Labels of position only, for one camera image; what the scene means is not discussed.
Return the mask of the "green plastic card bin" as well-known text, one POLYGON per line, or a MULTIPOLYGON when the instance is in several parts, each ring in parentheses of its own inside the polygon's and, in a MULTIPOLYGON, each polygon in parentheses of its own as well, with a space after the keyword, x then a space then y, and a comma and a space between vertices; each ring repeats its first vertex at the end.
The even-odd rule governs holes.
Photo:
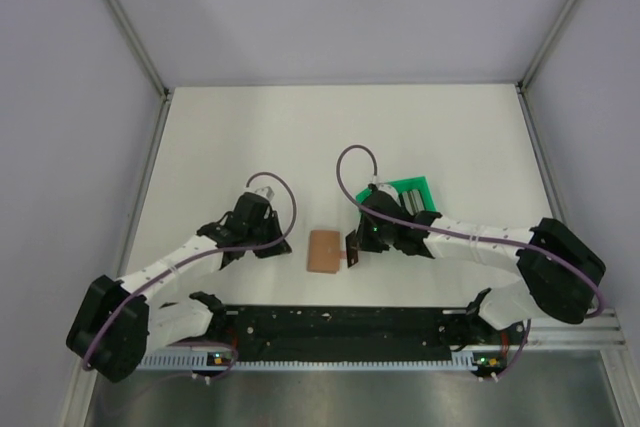
POLYGON ((423 214, 440 218, 424 176, 379 181, 377 177, 359 194, 356 205, 368 215, 389 221, 414 221, 423 214))

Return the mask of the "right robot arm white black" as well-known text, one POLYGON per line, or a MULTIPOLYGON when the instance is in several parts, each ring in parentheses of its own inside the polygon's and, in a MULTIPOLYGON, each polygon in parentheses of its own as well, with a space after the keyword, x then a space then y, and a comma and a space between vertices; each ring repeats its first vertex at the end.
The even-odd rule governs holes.
POLYGON ((395 249, 407 256, 454 259, 500 269, 516 279, 488 287, 468 305, 466 327, 487 343, 503 329, 550 317, 577 325, 598 315, 595 293, 604 262, 561 221, 544 217, 530 228, 510 229, 456 221, 426 209, 419 191, 372 184, 359 199, 358 250, 395 249))

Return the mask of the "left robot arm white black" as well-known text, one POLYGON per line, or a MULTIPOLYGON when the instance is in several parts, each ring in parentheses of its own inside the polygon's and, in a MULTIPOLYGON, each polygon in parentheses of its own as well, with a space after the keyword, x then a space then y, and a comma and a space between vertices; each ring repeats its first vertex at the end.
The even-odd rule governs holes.
POLYGON ((201 226, 182 246, 141 270, 88 287, 66 338, 85 371, 117 383, 143 358, 184 340, 230 342, 226 308, 204 290, 210 275, 251 252, 291 253, 265 190, 243 193, 233 210, 201 226))

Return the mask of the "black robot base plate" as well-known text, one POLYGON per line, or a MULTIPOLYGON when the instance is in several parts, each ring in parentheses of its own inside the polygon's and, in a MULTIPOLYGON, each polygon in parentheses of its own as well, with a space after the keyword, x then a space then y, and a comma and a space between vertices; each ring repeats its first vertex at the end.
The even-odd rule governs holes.
POLYGON ((242 361, 417 361, 516 345, 524 325, 496 330, 463 309, 228 305, 209 334, 242 361))

